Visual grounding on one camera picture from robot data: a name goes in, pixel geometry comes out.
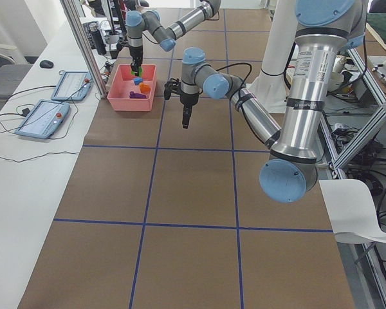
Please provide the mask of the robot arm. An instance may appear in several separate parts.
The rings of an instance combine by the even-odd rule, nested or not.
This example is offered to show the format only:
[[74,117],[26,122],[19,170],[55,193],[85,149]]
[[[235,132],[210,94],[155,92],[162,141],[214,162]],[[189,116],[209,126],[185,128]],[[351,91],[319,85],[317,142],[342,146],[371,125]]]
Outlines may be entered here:
[[132,57],[131,73],[136,77],[142,75],[144,32],[149,32],[162,50],[169,52],[175,47],[176,40],[203,21],[213,18],[218,13],[220,6],[221,1],[202,1],[197,8],[166,28],[161,24],[160,15],[155,10],[147,10],[143,13],[137,10],[126,12],[127,47]]
[[199,94],[227,98],[254,135],[270,150],[259,182],[281,203],[297,201],[317,181],[313,141],[339,51],[364,37],[366,1],[278,1],[259,76],[219,73],[200,48],[187,48],[180,79],[170,79],[164,96],[178,95],[188,127]]

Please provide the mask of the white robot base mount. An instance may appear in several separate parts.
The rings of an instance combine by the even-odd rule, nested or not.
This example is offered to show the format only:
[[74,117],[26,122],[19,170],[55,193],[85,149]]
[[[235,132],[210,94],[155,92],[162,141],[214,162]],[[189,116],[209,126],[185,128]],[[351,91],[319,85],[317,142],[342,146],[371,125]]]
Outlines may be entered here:
[[286,85],[283,72],[297,29],[295,1],[278,1],[268,37],[259,76],[250,85],[250,91],[270,113],[283,113],[286,109]]

